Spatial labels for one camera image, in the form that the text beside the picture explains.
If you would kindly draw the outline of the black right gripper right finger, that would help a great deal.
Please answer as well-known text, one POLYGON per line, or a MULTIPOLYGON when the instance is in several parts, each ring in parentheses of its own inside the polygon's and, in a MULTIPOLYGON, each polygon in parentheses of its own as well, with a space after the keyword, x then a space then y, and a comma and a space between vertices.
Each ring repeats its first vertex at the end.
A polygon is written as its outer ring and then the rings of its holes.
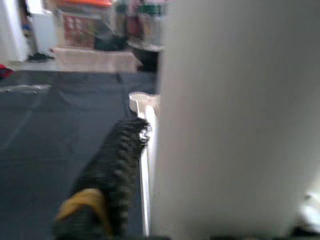
POLYGON ((320 196, 318 194, 308 192, 305 195, 289 235, 291 237, 320 236, 320 196))

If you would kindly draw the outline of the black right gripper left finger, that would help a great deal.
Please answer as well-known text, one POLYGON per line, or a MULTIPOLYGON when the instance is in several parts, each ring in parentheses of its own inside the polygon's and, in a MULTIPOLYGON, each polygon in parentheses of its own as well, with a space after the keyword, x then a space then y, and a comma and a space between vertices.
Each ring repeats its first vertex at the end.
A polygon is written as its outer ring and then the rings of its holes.
POLYGON ((53 221, 55 240, 122 240, 138 163, 149 141, 142 118, 117 122, 74 181, 53 221))

